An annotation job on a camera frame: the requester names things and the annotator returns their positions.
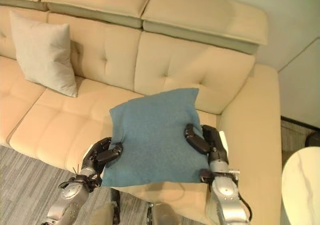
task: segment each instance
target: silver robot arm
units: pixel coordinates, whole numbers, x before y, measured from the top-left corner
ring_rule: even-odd
[[[210,186],[212,202],[209,203],[209,217],[212,219],[217,214],[221,225],[249,225],[252,211],[238,190],[240,172],[229,169],[224,133],[208,125],[202,126],[202,132],[204,139],[194,133],[192,124],[188,124],[184,136],[199,153],[208,155],[210,170],[201,169],[199,177]]]
[[[72,225],[87,201],[89,193],[101,186],[100,177],[106,163],[118,158],[123,150],[121,143],[109,149],[111,138],[95,143],[83,159],[81,171],[59,185],[61,193],[51,206],[41,225]]]

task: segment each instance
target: table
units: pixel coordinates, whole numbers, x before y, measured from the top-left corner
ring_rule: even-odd
[[[282,201],[291,225],[320,225],[320,147],[303,148],[289,158]]]

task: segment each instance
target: wall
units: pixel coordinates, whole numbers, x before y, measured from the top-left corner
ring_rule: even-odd
[[[237,0],[268,15],[268,45],[260,47],[257,62],[283,68],[320,36],[320,0]]]
[[[281,115],[320,128],[320,38],[279,72]]]

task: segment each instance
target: blue pillow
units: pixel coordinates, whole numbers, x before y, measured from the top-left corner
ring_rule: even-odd
[[[202,137],[195,109],[197,88],[181,88],[132,99],[110,110],[112,143],[121,142],[120,158],[109,163],[102,179],[108,187],[158,182],[199,183],[207,156],[185,139],[187,124]]]

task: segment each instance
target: sofa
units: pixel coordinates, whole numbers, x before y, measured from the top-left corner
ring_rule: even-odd
[[[0,144],[73,172],[91,144],[111,137],[109,110],[130,99],[199,88],[202,124],[224,131],[229,166],[253,225],[280,224],[281,135],[278,73],[255,62],[267,44],[266,14],[233,0],[0,0]],[[25,79],[16,60],[10,11],[69,24],[78,95]],[[118,187],[165,202],[204,224],[203,183]]]

